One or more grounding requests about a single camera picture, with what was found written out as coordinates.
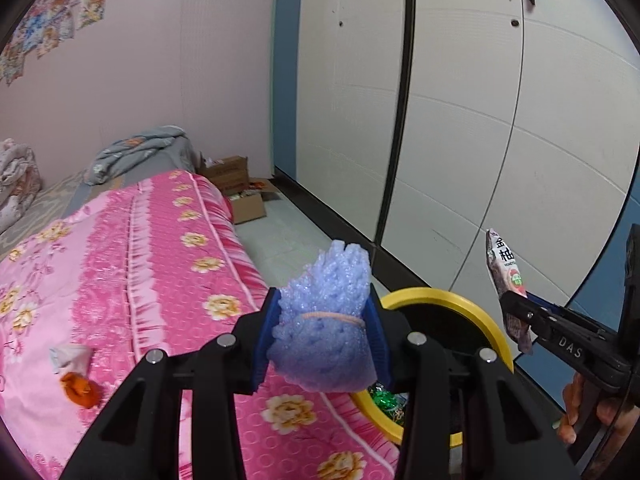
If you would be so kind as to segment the grey folded blanket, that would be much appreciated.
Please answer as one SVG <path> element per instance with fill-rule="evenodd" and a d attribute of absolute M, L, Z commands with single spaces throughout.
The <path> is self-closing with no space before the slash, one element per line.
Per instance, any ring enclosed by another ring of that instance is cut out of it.
<path fill-rule="evenodd" d="M 99 151 L 84 173 L 90 186 L 102 185 L 143 164 L 165 155 L 176 169 L 195 170 L 196 153 L 183 128 L 166 125 L 118 140 Z"/>

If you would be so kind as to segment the grapefruit drink packet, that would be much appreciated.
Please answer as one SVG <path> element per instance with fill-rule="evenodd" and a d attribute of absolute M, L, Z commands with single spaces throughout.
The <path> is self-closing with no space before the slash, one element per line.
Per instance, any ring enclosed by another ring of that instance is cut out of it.
<path fill-rule="evenodd" d="M 501 298 L 506 292 L 516 292 L 526 297 L 526 288 L 514 253 L 494 229 L 489 229 L 486 232 L 485 246 L 487 269 L 498 298 Z M 531 354 L 533 341 L 529 325 L 506 310 L 501 309 L 501 311 L 506 334 L 518 345 L 519 352 Z"/>

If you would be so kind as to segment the pink floral bedspread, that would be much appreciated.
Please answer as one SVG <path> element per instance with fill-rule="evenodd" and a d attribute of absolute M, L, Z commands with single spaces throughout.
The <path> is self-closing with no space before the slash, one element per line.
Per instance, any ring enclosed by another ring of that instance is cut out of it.
<path fill-rule="evenodd" d="M 267 287 L 207 180 L 172 170 L 101 194 L 1 263 L 1 418 L 43 479 L 56 479 L 98 416 L 66 396 L 52 350 L 81 344 L 111 396 L 153 348 L 201 348 L 257 310 Z M 269 374 L 235 400 L 252 479 L 389 479 L 395 445 L 346 394 Z"/>

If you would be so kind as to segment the wall poster collage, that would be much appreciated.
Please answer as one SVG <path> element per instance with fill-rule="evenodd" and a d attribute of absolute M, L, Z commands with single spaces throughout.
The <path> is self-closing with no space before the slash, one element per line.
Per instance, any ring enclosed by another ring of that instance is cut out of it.
<path fill-rule="evenodd" d="M 37 58 L 102 21 L 106 0 L 35 0 L 1 50 L 1 80 L 9 87 L 24 75 L 26 58 Z"/>

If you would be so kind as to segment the orange peel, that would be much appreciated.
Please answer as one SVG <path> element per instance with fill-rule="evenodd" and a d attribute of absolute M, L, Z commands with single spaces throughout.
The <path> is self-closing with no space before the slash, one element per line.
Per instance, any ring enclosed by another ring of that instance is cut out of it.
<path fill-rule="evenodd" d="M 61 377 L 60 384 L 68 400 L 87 410 L 98 406 L 102 400 L 100 386 L 81 374 L 66 373 Z"/>

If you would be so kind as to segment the grey patterned bed sheet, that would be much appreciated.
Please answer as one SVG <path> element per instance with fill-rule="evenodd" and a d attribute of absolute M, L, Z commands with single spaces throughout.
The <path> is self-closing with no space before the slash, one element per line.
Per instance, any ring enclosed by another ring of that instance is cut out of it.
<path fill-rule="evenodd" d="M 64 219 L 78 211 L 88 200 L 90 192 L 90 186 L 82 180 L 82 172 L 39 192 L 23 217 L 1 234 L 1 258 L 6 258 L 25 238 L 38 233 L 54 220 Z"/>

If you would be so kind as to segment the purple bubble wrap bundle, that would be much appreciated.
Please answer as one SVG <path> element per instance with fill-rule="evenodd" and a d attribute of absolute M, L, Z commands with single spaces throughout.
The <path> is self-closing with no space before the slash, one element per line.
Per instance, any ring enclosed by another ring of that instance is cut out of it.
<path fill-rule="evenodd" d="M 280 289 L 279 321 L 267 351 L 276 372 L 309 392 L 358 392 L 375 382 L 363 310 L 369 255 L 334 240 Z"/>

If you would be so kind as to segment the yellow rimmed black trash bin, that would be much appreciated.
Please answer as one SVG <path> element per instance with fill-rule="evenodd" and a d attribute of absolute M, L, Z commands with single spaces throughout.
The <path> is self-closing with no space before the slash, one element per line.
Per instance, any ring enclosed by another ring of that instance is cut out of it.
<path fill-rule="evenodd" d="M 472 301 L 437 288 L 408 287 L 375 297 L 386 310 L 399 312 L 411 328 L 435 336 L 445 349 L 473 354 L 481 348 L 491 348 L 499 359 L 514 372 L 514 363 L 506 335 L 494 319 Z M 386 415 L 367 392 L 351 393 L 350 398 L 361 414 L 372 422 L 393 444 L 401 444 L 404 428 Z"/>

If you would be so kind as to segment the folded floral quilt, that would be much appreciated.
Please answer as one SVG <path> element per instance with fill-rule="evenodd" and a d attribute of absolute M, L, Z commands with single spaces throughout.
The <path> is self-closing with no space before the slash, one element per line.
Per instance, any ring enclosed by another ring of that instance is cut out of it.
<path fill-rule="evenodd" d="M 1 142 L 0 233 L 20 220 L 40 191 L 35 153 L 9 138 Z"/>

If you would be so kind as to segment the green candy wrapper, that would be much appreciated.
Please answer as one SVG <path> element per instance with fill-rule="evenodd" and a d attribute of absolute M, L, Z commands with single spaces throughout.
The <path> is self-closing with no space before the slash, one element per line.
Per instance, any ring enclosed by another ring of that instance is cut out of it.
<path fill-rule="evenodd" d="M 404 424 L 408 404 L 407 393 L 391 393 L 379 382 L 370 386 L 368 393 L 376 407 L 387 418 L 398 426 Z"/>

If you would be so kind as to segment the white wardrobe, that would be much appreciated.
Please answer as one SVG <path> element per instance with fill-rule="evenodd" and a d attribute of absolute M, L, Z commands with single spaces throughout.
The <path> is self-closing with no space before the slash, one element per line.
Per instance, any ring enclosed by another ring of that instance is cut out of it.
<path fill-rule="evenodd" d="M 616 327 L 639 220 L 639 36 L 614 0 L 276 0 L 273 163 L 388 289 L 526 289 Z"/>

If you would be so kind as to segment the cardboard box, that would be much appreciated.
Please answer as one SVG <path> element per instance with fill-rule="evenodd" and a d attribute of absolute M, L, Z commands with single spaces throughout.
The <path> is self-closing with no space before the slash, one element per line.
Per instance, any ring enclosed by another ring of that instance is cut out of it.
<path fill-rule="evenodd" d="M 198 173 L 215 185 L 226 198 L 234 224 L 265 218 L 265 202 L 278 196 L 278 189 L 268 179 L 250 176 L 247 157 L 202 157 Z"/>

